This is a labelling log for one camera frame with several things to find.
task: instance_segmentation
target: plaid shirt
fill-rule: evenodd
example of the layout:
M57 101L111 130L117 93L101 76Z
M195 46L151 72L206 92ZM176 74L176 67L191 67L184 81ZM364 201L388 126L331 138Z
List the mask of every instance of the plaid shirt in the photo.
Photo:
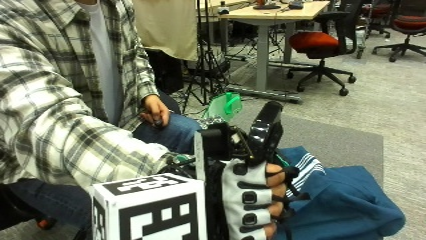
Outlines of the plaid shirt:
M0 181L93 183L154 174L174 156L131 138L140 99L156 94L130 0L102 0L123 91L106 123L89 14L73 0L0 1Z

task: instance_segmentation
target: red office chair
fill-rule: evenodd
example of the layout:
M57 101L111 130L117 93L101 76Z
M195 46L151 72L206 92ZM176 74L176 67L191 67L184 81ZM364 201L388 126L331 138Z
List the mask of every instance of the red office chair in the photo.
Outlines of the red office chair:
M353 83L356 78L353 74L339 69L324 67L324 59L343 54L349 54L356 50L355 25L360 13L361 0L341 0L336 11L324 12L316 16L314 21L320 23L322 32L299 32L290 37L291 48L298 53L304 53L310 59L320 59L319 65L303 68L290 68L287 78L292 78L292 72L310 72L296 85L296 91L302 92L304 88L302 83L316 76L316 82L320 82L322 75L327 76L337 85L340 85L339 95L345 96L348 90L343 82L333 74L348 75L348 83ZM333 21L336 38L328 35L327 22ZM351 40L351 46L347 48L345 39Z
M404 55L407 50L411 50L426 57L426 47L409 44L409 37L426 34L426 3L424 1L396 0L391 14L391 28L405 34L407 37L403 43L385 46L376 46L372 49L372 54L376 54L376 49L389 48L392 53L388 57L389 62L396 61L396 55Z
M384 34L384 38L389 38L389 32L384 30L385 22L391 14L391 4L388 1L372 1L371 4L361 6L361 16L368 22L368 31L365 37L369 36L371 31L377 31Z
M49 230L55 220L45 217L31 208L9 190L5 184L0 183L0 231L34 219L39 229ZM79 229L73 240L83 240L87 230Z

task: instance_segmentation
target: flannel shirt sleeve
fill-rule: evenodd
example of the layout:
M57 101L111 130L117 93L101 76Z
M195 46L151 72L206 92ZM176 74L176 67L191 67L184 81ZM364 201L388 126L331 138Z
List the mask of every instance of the flannel shirt sleeve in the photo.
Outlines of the flannel shirt sleeve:
M85 189L156 173L172 153L94 118L23 33L0 27L0 138L21 168L49 183Z
M127 21L124 21L128 24L128 31L126 34L128 34L134 40L134 49L135 49L135 84L136 84L136 90L138 90L138 97L139 97L139 103L142 103L142 99L151 94L158 95L155 82L154 82L154 72L148 64L148 57L144 52L140 38L136 34L136 29L134 25L134 8L131 1L122 1L122 5L126 11L124 16L127 17Z

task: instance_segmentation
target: white box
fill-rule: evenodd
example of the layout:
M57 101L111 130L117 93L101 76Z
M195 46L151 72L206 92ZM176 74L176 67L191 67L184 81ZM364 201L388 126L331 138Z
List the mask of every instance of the white box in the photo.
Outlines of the white box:
M94 184L91 200L94 240L207 239L200 180L166 173Z

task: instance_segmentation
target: robotic hand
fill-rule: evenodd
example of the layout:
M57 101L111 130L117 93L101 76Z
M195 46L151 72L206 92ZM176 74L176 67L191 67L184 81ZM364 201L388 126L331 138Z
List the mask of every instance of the robotic hand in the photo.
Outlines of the robotic hand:
M276 154L282 106L266 103L248 134L227 123L195 134L195 175L204 181L208 240L270 239L292 216L288 204L307 200L291 181L298 169ZM286 197L286 189L292 197Z

